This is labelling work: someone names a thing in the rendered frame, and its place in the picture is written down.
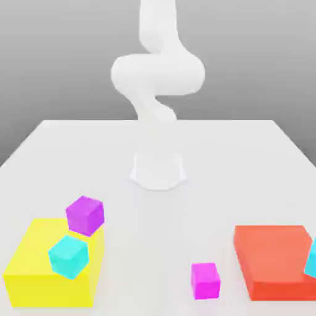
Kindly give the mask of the large yellow box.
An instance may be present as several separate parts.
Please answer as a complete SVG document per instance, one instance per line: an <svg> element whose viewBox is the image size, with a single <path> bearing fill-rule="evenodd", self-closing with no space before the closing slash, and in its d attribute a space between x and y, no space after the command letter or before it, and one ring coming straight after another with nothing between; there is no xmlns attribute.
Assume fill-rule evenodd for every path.
<svg viewBox="0 0 316 316"><path fill-rule="evenodd" d="M74 280L52 271L48 251L65 235L88 244L89 263ZM92 307L104 255L104 228L88 237L62 218L34 219L3 273L13 307Z"/></svg>

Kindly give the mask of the small cyan cube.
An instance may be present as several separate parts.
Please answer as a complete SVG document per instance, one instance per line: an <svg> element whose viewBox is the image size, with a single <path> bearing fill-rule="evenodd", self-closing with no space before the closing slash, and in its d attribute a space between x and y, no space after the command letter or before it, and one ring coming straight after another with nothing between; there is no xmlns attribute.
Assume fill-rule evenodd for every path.
<svg viewBox="0 0 316 316"><path fill-rule="evenodd" d="M52 271L74 280L89 263L88 244L65 235L48 251Z"/></svg>
<svg viewBox="0 0 316 316"><path fill-rule="evenodd" d="M316 238L313 240L308 253L304 274L316 278Z"/></svg>

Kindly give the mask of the small magenta cube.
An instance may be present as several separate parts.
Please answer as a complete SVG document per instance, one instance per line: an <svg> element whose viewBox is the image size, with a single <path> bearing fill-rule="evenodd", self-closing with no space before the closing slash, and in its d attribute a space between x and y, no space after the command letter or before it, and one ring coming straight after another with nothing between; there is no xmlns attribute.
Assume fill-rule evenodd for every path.
<svg viewBox="0 0 316 316"><path fill-rule="evenodd" d="M191 286L195 300L219 298L221 280L216 264L213 262L193 263Z"/></svg>

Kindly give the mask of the small purple cube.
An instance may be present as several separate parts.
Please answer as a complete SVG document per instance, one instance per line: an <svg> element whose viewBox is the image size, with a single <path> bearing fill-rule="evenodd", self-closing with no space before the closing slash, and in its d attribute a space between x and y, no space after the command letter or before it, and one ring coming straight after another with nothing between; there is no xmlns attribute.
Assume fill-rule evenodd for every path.
<svg viewBox="0 0 316 316"><path fill-rule="evenodd" d="M69 205L66 216L70 231L88 237L105 221L103 203L87 196L81 196Z"/></svg>

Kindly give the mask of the large orange box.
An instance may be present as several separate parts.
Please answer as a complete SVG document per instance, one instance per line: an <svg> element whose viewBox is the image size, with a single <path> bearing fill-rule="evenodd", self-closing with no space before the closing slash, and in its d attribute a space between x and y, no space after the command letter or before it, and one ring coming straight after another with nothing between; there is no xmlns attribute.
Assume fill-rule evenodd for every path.
<svg viewBox="0 0 316 316"><path fill-rule="evenodd" d="M233 244L252 301L316 301L304 273L312 238L302 225L237 225Z"/></svg>

